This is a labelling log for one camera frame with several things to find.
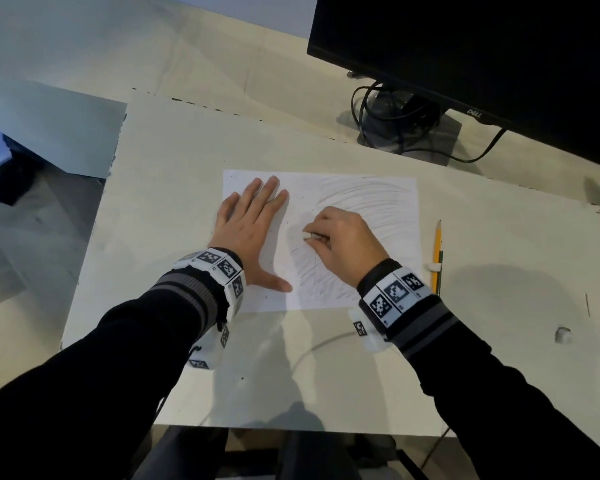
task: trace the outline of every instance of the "gray stripe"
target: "gray stripe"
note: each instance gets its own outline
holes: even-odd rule
[[[449,313],[449,309],[441,301],[436,303],[416,320],[407,325],[407,328],[402,330],[398,335],[392,338],[392,344],[401,348],[408,341],[416,338],[420,333],[426,330],[428,327],[433,325],[440,317]]]
[[[452,325],[455,325],[458,322],[459,322],[458,318],[455,315],[451,315],[451,317],[449,318],[449,320],[445,320],[437,329],[435,329],[430,334],[428,334],[424,339],[422,339],[421,341],[419,341],[412,348],[410,348],[409,350],[403,352],[402,355],[404,355],[405,359],[408,359],[409,357],[411,357],[416,352],[419,352],[424,347],[428,346],[435,339],[437,339],[440,335],[442,335],[449,328],[451,328]]]
[[[217,322],[218,305],[216,303],[216,299],[211,294],[211,291],[209,291],[209,289],[206,286],[204,286],[204,284],[202,282],[200,282],[200,280],[194,278],[193,276],[189,276],[188,274],[184,274],[184,273],[171,273],[171,274],[165,274],[164,276],[162,276],[156,282],[156,284],[158,285],[160,283],[166,283],[166,282],[178,283],[178,284],[181,284],[181,285],[185,286],[186,288],[194,291],[200,297],[200,299],[205,302],[205,305],[207,306],[207,309],[209,310],[209,316],[208,316],[209,323]]]
[[[200,306],[198,300],[195,299],[195,298],[193,298],[192,295],[190,295],[186,291],[181,290],[177,286],[169,285],[169,284],[155,285],[149,291],[152,291],[152,290],[168,290],[168,291],[173,291],[173,292],[177,293],[178,295],[180,295],[181,297],[183,297],[184,299],[186,299],[190,304],[193,305],[193,307],[196,309],[196,311],[200,314],[200,318],[202,318],[202,321],[205,323],[202,326],[202,328],[200,329],[200,334],[196,337],[196,340],[199,339],[202,336],[202,334],[204,334],[204,332],[207,331],[208,320],[207,320],[207,317],[205,316],[205,311],[202,308],[202,306]]]

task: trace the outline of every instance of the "gray floor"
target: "gray floor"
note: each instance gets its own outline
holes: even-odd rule
[[[0,387],[58,350],[102,190],[49,166],[0,204]]]

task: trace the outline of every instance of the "black long-sleeve shirt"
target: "black long-sleeve shirt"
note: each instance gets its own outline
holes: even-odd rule
[[[378,265],[358,290],[364,294],[397,267]],[[435,312],[424,333],[404,343],[404,334],[389,335],[480,478],[600,478],[599,446],[501,364],[440,298],[426,304],[400,319],[431,322]],[[0,477],[121,478],[193,343],[227,307],[207,273],[171,271],[110,310],[85,338],[0,389]]]

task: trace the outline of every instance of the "right hand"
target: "right hand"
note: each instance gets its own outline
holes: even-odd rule
[[[357,287],[366,274],[389,257],[360,214],[325,207],[304,227],[327,239],[306,239],[325,267],[346,284]]]

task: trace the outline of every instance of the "finger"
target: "finger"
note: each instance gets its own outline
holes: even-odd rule
[[[238,192],[233,192],[229,197],[223,200],[222,204],[220,204],[220,209],[218,209],[216,216],[216,230],[227,223],[229,217],[231,217],[233,208],[239,199],[240,194]]]
[[[342,219],[347,215],[347,213],[348,212],[346,210],[339,209],[337,207],[332,207],[330,205],[322,209],[314,220],[319,221],[321,219]]]
[[[286,190],[281,190],[278,196],[264,206],[262,212],[258,216],[257,223],[266,227],[267,231],[269,227],[271,227],[271,222],[273,217],[276,216],[278,211],[282,209],[282,206],[285,204],[287,199],[289,198],[289,192]]]
[[[304,226],[303,232],[312,232],[331,237],[335,230],[335,222],[328,220],[314,221]]]
[[[331,264],[331,250],[328,245],[321,239],[311,238],[304,241],[318,254],[318,257],[328,269]]]
[[[269,201],[271,194],[274,192],[278,184],[280,183],[278,177],[270,177],[264,187],[258,192],[258,195],[254,197],[245,217],[249,222],[256,222],[256,219],[264,209],[264,206]]]
[[[232,219],[241,219],[244,217],[244,214],[247,212],[251,201],[253,200],[254,195],[258,192],[260,186],[262,185],[262,180],[259,178],[255,178],[252,183],[247,185],[240,200],[235,206],[235,210],[233,211]]]
[[[287,281],[284,281],[279,276],[266,272],[260,268],[253,277],[252,285],[261,286],[263,288],[275,291],[282,291],[283,293],[291,293],[293,286]]]

